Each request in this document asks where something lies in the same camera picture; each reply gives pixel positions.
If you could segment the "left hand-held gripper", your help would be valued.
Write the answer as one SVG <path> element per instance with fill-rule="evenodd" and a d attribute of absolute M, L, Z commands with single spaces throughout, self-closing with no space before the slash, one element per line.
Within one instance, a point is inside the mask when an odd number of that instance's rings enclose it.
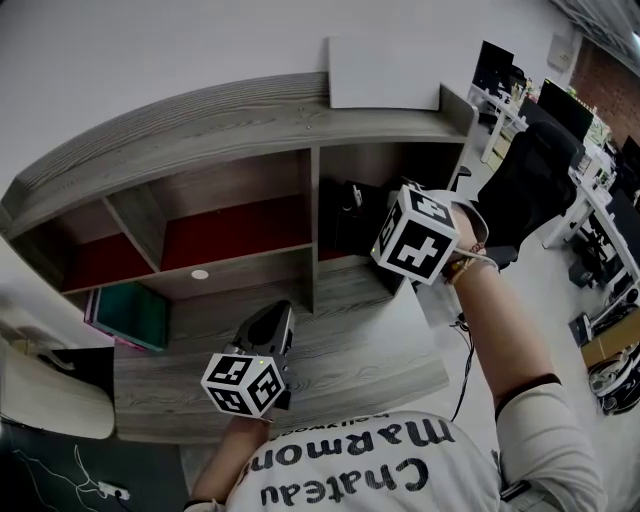
<path fill-rule="evenodd" d="M 221 413 L 266 418 L 288 410 L 287 355 L 295 314 L 287 300 L 266 306 L 245 320 L 233 344 L 212 355 L 200 384 Z"/>

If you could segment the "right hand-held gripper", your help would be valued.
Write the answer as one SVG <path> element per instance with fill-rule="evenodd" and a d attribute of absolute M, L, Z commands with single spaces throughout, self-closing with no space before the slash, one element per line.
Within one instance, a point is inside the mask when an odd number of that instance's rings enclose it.
<path fill-rule="evenodd" d="M 386 270 L 431 285 L 459 240 L 447 192 L 403 177 L 370 255 Z"/>

